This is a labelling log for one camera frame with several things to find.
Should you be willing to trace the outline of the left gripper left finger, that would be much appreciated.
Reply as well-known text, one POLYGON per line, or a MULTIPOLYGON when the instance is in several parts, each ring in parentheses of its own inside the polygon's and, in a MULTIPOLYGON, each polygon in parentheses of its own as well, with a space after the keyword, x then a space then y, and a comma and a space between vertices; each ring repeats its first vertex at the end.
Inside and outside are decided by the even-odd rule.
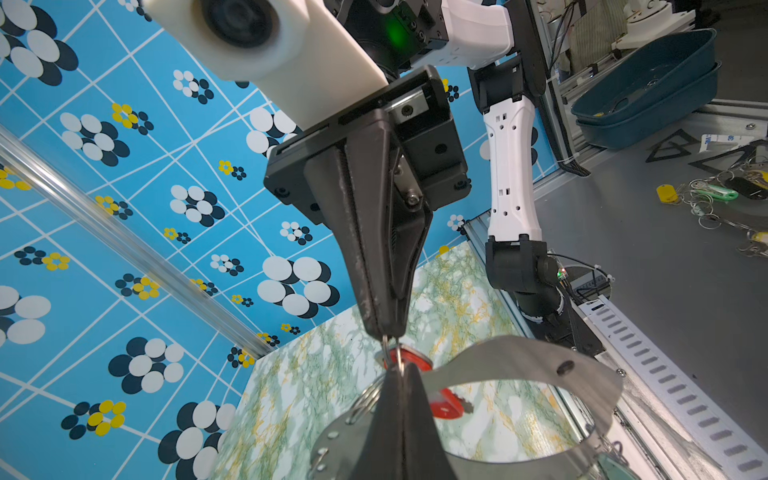
POLYGON ((384 376, 373 419, 350 479, 404 478, 403 425, 403 375, 393 368, 384 376))

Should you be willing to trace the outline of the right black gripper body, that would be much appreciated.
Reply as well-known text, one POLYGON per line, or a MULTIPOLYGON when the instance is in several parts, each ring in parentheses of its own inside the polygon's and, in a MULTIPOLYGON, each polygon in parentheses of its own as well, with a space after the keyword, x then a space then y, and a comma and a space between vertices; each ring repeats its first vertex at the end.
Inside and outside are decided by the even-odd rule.
POLYGON ((274 148, 266 189, 315 224, 325 222, 317 194, 356 187, 377 211, 390 196, 406 209, 435 211, 472 186, 442 80, 420 67, 274 148))

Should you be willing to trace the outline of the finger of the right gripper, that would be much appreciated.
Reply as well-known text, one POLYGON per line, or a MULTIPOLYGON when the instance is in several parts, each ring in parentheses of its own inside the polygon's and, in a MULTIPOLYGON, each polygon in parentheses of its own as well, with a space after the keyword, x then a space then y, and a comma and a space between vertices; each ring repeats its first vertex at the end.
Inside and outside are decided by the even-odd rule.
POLYGON ((325 149, 304 166, 314 200, 342 250, 364 328, 375 339, 397 337, 380 333, 386 280, 387 137, 392 137, 388 121, 366 118, 348 133, 343 146, 325 149))
POLYGON ((406 329, 413 278, 432 213, 416 171, 400 142, 387 137, 385 145, 386 280, 380 333, 401 336, 406 329))

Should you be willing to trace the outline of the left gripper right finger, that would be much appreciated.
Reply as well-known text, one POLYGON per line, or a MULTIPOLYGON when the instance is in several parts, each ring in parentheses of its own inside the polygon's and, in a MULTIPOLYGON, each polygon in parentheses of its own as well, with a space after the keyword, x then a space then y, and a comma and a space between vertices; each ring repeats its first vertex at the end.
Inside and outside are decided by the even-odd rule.
POLYGON ((404 479, 456 479, 433 419, 419 369, 402 375, 402 463, 404 479))

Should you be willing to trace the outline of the red key tag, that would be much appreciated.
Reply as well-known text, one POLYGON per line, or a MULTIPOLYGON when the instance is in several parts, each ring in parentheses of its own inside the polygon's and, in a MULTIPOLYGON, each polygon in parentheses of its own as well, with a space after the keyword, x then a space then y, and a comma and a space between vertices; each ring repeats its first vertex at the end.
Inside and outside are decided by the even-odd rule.
MULTIPOLYGON (((413 364, 421 373, 434 369, 433 361, 425 354, 408 345, 390 346, 385 351, 375 354, 376 362, 386 371, 401 362, 403 365, 413 364)), ((432 415, 436 419, 457 420, 474 412, 473 405, 452 389, 428 391, 427 398, 432 415)))

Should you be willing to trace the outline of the grey metal key ring plate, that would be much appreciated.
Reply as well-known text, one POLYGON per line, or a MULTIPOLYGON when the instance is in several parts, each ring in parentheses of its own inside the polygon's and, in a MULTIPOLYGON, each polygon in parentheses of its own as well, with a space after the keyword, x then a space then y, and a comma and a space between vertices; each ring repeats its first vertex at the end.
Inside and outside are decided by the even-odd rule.
MULTIPOLYGON (((457 420, 433 417, 456 479, 583 476, 623 389, 619 375, 594 359, 514 335, 475 344, 420 374, 426 394, 449 388, 474 407, 457 420)), ((310 478, 350 479, 384 376, 320 434, 310 478)))

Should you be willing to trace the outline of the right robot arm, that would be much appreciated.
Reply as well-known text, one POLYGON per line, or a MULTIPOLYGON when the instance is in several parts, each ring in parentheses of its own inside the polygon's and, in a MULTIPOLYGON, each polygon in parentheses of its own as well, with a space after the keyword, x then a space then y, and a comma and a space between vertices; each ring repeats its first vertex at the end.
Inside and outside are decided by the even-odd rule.
POLYGON ((434 213, 471 189, 467 125, 485 136, 486 272, 534 322, 566 307, 533 196, 536 103, 547 86, 528 1, 328 1, 385 84, 276 147, 265 186, 341 248, 367 333, 405 333, 434 213))

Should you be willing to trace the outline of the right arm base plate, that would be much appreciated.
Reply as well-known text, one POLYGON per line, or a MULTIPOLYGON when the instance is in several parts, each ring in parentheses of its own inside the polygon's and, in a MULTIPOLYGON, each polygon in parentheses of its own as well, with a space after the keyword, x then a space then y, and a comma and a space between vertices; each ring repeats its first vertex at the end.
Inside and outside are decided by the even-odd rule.
POLYGON ((602 341, 586 325, 568 297, 563 298, 562 307, 558 310, 534 320, 528 319, 527 322, 538 340, 557 344, 589 357, 596 357, 605 351, 602 341))

